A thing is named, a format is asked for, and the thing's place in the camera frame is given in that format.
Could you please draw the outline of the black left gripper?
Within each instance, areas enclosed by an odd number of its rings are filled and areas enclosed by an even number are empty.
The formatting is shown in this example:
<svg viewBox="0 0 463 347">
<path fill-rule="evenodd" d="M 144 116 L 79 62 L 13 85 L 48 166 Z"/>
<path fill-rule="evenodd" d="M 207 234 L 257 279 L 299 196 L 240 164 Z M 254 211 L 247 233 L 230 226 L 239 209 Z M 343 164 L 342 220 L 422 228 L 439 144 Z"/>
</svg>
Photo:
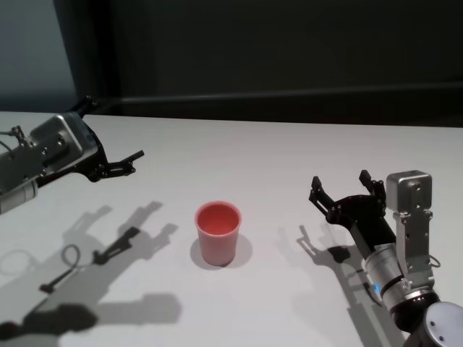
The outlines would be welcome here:
<svg viewBox="0 0 463 347">
<path fill-rule="evenodd" d="M 38 187 L 71 173 L 82 174 L 91 182 L 97 182 L 100 179 L 129 176 L 136 172 L 133 162 L 145 155 L 143 150 L 117 162 L 107 161 L 101 141 L 83 120 L 85 115 L 97 107 L 98 101 L 91 95 L 86 95 L 69 111 L 58 115 L 67 133 L 60 134 L 57 145 L 63 147 L 66 142 L 66 149 L 51 159 L 49 167 L 53 168 L 45 176 L 37 178 Z"/>
</svg>

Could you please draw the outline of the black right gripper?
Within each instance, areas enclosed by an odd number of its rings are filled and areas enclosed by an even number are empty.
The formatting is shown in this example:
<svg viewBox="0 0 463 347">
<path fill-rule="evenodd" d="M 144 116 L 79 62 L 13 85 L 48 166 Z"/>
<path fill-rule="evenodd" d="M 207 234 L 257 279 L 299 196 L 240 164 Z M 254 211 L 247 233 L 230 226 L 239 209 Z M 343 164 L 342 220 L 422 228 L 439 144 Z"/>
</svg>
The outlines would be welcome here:
<svg viewBox="0 0 463 347">
<path fill-rule="evenodd" d="M 361 170 L 359 180 L 370 195 L 352 195 L 334 201 L 314 176 L 309 201 L 330 224 L 347 229 L 362 257 L 369 257 L 377 246 L 392 244 L 396 237 L 386 222 L 386 190 L 383 181 L 373 180 L 367 170 Z"/>
</svg>

